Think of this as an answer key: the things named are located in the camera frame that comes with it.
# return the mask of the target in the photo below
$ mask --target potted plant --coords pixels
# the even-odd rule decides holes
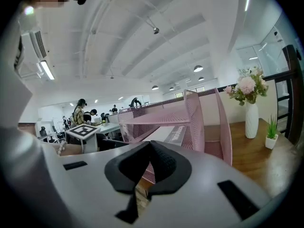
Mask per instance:
[[[258,108],[256,98],[258,95],[267,96],[268,85],[262,78],[263,71],[260,67],[255,66],[249,69],[239,69],[240,78],[237,85],[227,86],[225,91],[230,98],[239,101],[239,105],[245,105],[246,102],[246,123],[245,135],[253,139],[257,135],[258,128]]]
[[[272,118],[270,116],[270,123],[268,122],[268,132],[266,136],[265,146],[266,148],[273,149],[278,135],[276,134],[276,116]]]

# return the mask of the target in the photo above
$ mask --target window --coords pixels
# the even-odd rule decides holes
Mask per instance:
[[[179,97],[183,97],[184,96],[184,93],[183,92],[180,92],[180,93],[176,93],[175,94],[175,98],[179,98]]]
[[[196,90],[197,90],[197,92],[203,92],[203,91],[205,91],[205,86],[196,88]]]

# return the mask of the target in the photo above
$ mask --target black hair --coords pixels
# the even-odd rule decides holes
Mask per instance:
[[[73,111],[73,116],[74,116],[74,113],[75,113],[75,110],[78,106],[82,106],[82,105],[87,105],[86,103],[86,100],[85,99],[80,99],[78,102],[77,102],[77,106],[75,107],[74,111]]]

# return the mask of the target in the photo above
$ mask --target small green plant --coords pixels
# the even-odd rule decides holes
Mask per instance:
[[[276,136],[276,115],[274,118],[272,118],[272,115],[270,115],[270,123],[268,122],[267,138],[275,139],[276,138],[275,136]]]

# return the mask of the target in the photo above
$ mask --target flower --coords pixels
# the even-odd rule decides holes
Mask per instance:
[[[261,80],[261,84],[262,84],[262,87],[264,88],[264,89],[267,89],[267,83],[266,83],[266,81],[265,80]]]
[[[255,81],[251,77],[244,77],[239,82],[239,88],[243,92],[243,94],[248,95],[254,91],[256,86]]]
[[[227,94],[230,94],[230,93],[232,92],[231,86],[227,86],[227,87],[225,88],[225,91],[226,91]]]

